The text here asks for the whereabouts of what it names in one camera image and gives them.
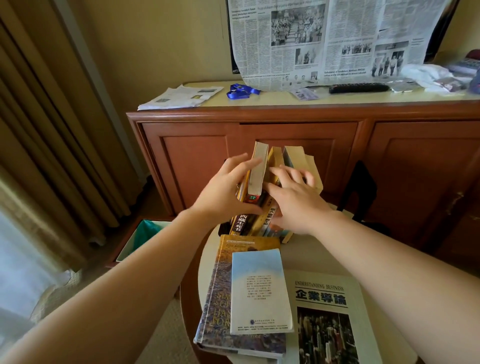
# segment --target black remote control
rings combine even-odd
[[[381,83],[369,84],[342,84],[330,86],[328,92],[330,94],[346,94],[350,92],[385,92],[390,87]]]

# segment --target wooden cabinet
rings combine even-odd
[[[379,122],[365,155],[378,186],[368,219],[420,248],[480,175],[480,121]]]
[[[226,158],[251,153],[254,141],[298,145],[315,157],[328,202],[338,202],[363,160],[378,186],[367,220],[442,259],[471,257],[480,265],[474,243],[480,207],[471,203],[480,178],[480,101],[200,107],[128,116],[173,216],[194,203]],[[470,210],[460,211],[459,202]]]

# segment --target blue lanyard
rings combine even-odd
[[[230,86],[230,91],[227,92],[227,97],[231,100],[239,100],[241,98],[249,98],[250,94],[259,95],[260,90],[247,85],[234,84]]]

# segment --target person's left hand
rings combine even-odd
[[[261,161],[260,158],[248,159],[247,153],[228,158],[190,209],[209,217],[213,226],[236,215],[262,214],[260,206],[240,202],[235,196],[238,183]]]

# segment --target sheer white curtain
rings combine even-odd
[[[0,210],[0,355],[33,327],[30,315],[45,290],[68,277]]]

